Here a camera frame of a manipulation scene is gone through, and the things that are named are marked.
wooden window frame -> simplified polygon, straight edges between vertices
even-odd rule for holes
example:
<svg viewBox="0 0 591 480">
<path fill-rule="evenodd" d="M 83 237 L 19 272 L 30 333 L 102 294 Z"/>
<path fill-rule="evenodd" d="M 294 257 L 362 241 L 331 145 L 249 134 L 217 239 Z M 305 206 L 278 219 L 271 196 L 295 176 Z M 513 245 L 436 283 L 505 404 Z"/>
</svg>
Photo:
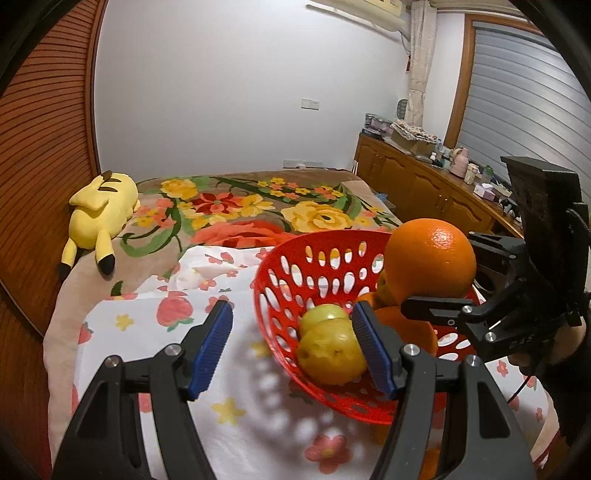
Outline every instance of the wooden window frame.
<svg viewBox="0 0 591 480">
<path fill-rule="evenodd" d="M 474 22 L 485 22 L 504 27 L 519 28 L 536 35 L 544 34 L 533 24 L 508 17 L 496 15 L 466 14 L 464 20 L 464 46 L 462 50 L 462 63 L 460 65 L 460 76 L 457 81 L 456 98 L 453 102 L 452 115 L 447 126 L 447 134 L 444 140 L 445 146 L 456 148 L 457 139 L 460 136 L 466 103 L 472 83 L 472 69 L 474 67 L 474 50 L 476 47 L 476 28 Z"/>
</svg>

orange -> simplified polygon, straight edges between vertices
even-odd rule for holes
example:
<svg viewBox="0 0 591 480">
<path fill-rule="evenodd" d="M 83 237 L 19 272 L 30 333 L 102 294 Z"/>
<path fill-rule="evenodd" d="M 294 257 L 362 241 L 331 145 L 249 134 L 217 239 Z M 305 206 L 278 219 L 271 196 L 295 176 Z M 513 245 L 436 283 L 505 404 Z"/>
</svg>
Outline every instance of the orange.
<svg viewBox="0 0 591 480">
<path fill-rule="evenodd" d="M 391 234 L 384 271 L 399 305 L 413 295 L 462 298 L 474 282 L 476 257 L 467 237 L 455 226 L 419 218 Z"/>
<path fill-rule="evenodd" d="M 366 301 L 367 303 L 369 303 L 369 306 L 372 307 L 372 309 L 374 310 L 378 310 L 385 306 L 379 301 L 378 295 L 374 291 L 370 291 L 364 293 L 363 295 L 360 295 L 355 300 L 355 303 L 357 303 L 358 301 Z"/>
<path fill-rule="evenodd" d="M 375 311 L 383 325 L 392 327 L 404 343 L 414 343 L 429 355 L 437 354 L 437 335 L 429 322 L 409 320 L 400 312 L 400 307 L 386 307 Z"/>
<path fill-rule="evenodd" d="M 388 283 L 386 282 L 386 274 L 383 270 L 378 277 L 378 288 L 376 290 L 376 294 L 385 307 L 395 307 L 398 305 L 398 303 L 396 303 L 396 299 L 390 291 Z"/>
</svg>

wall switch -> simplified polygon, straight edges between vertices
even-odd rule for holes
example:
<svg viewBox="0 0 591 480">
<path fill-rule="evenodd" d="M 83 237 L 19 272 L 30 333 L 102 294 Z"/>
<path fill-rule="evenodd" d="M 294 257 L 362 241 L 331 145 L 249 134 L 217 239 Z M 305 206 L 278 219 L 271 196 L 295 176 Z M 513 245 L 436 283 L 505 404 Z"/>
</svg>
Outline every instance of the wall switch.
<svg viewBox="0 0 591 480">
<path fill-rule="evenodd" d="M 320 102 L 317 102 L 316 100 L 308 100 L 307 98 L 302 98 L 301 107 L 305 108 L 306 110 L 319 110 Z"/>
</svg>

bedspread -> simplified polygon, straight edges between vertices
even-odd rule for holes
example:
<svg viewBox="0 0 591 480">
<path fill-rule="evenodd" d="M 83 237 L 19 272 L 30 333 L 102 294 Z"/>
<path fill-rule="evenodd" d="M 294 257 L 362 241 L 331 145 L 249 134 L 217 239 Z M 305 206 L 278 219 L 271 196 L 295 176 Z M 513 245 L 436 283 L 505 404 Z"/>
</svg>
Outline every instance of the bedspread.
<svg viewBox="0 0 591 480">
<path fill-rule="evenodd" d="M 86 315 L 108 297 L 128 298 L 148 277 L 169 278 L 194 245 L 253 248 L 326 229 L 390 231 L 398 219 L 346 171 L 282 170 L 152 179 L 138 184 L 141 208 L 113 240 L 115 272 L 94 255 L 64 282 L 44 340 L 53 458 L 72 410 L 74 364 Z"/>
</svg>

cabinet door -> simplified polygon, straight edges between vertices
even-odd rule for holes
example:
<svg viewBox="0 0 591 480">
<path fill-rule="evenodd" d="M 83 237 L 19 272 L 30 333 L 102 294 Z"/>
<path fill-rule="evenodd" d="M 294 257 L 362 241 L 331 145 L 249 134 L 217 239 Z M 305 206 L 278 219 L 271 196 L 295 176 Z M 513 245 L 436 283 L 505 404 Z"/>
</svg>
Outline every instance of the cabinet door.
<svg viewBox="0 0 591 480">
<path fill-rule="evenodd" d="M 382 168 L 382 192 L 388 194 L 388 200 L 396 205 L 394 214 L 403 222 L 408 217 L 408 197 L 413 182 L 412 160 L 404 155 L 386 152 Z"/>
<path fill-rule="evenodd" d="M 413 180 L 408 196 L 408 220 L 415 218 L 441 218 L 441 209 L 448 195 L 443 180 L 426 168 L 414 166 Z"/>
<path fill-rule="evenodd" d="M 450 192 L 441 219 L 468 232 L 484 232 L 490 229 L 492 217 L 484 209 L 459 192 Z"/>
<path fill-rule="evenodd" d="M 361 139 L 355 160 L 359 162 L 357 176 L 377 190 L 373 184 L 379 181 L 381 166 L 384 163 L 381 151 L 365 139 Z"/>
</svg>

